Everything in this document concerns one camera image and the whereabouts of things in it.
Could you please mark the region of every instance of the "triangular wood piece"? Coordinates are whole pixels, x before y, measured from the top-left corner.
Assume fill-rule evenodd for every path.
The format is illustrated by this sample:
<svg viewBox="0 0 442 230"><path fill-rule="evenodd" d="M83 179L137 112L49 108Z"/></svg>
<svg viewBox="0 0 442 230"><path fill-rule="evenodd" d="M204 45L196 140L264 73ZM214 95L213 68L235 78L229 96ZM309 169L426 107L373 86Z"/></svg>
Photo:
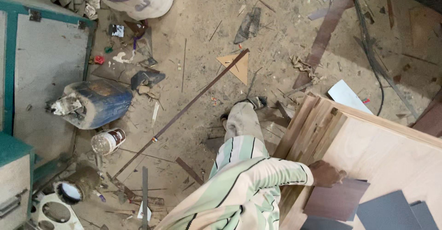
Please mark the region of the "triangular wood piece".
<svg viewBox="0 0 442 230"><path fill-rule="evenodd" d="M238 79L240 79L240 81L242 81L244 84L247 85L247 64L248 64L248 54L245 54L243 58L241 58L241 60L239 60L236 63L236 67L232 67L230 69L230 72L232 72L232 74L234 74L236 77L238 77ZM218 57L217 60L222 63L225 67L228 67L233 60L237 57L238 55L229 55L229 56L225 56L225 57Z"/></svg>

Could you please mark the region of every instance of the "hinge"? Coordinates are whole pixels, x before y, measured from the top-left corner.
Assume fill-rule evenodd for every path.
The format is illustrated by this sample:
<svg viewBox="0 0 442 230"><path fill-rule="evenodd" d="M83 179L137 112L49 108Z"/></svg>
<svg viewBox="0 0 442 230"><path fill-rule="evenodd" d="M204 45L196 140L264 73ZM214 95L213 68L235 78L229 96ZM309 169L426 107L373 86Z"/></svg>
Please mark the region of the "hinge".
<svg viewBox="0 0 442 230"><path fill-rule="evenodd" d="M41 21L41 13L36 10L29 10L29 21L40 22Z"/></svg>
<svg viewBox="0 0 442 230"><path fill-rule="evenodd" d="M86 28L86 22L85 21L78 21L78 29L85 29Z"/></svg>

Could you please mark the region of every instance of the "dirty bucket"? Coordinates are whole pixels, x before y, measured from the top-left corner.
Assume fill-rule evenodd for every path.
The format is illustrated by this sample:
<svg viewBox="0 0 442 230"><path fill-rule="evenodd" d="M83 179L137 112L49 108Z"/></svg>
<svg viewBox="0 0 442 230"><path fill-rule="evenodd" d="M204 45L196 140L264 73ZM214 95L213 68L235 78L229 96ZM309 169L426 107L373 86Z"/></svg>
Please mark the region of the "dirty bucket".
<svg viewBox="0 0 442 230"><path fill-rule="evenodd" d="M91 145L95 153L105 156L116 151L125 140L126 133L120 128L114 128L97 133L92 137Z"/></svg>

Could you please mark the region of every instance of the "black cable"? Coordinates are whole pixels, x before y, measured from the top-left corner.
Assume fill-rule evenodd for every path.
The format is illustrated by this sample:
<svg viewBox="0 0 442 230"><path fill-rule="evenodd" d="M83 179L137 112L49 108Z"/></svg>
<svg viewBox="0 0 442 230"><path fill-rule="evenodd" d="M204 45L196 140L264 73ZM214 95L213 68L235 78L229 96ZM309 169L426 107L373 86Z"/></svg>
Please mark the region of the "black cable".
<svg viewBox="0 0 442 230"><path fill-rule="evenodd" d="M365 55L367 56L368 63L370 63L370 67L373 69L374 76L376 77L376 79L379 82L379 88L381 89L381 94L382 94L381 105L379 107L378 113L376 114L376 116L379 116L379 114L381 114L382 106L384 105L384 97L385 97L384 96L384 88L382 87L381 80L379 79L378 70L375 68L373 61L370 59L370 58L374 58L374 57L373 57L373 55L369 54L368 43L367 43L367 37L369 38L369 34L368 34L367 25L365 23L364 16L361 11L361 5L359 4L358 0L353 0L353 1L355 3L356 13L358 14L358 18L359 18L359 21L361 22L361 27L362 27L362 39L361 39L362 47L364 49Z"/></svg>

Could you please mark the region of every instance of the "striped shirt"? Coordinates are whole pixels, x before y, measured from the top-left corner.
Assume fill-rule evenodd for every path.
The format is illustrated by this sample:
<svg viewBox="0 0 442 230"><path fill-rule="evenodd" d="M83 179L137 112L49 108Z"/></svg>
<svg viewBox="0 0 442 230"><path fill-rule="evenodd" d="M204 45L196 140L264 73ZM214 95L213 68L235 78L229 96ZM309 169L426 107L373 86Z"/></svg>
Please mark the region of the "striped shirt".
<svg viewBox="0 0 442 230"><path fill-rule="evenodd" d="M233 137L220 147L209 180L155 230L277 230L279 186L312 183L306 165L269 157L253 136Z"/></svg>

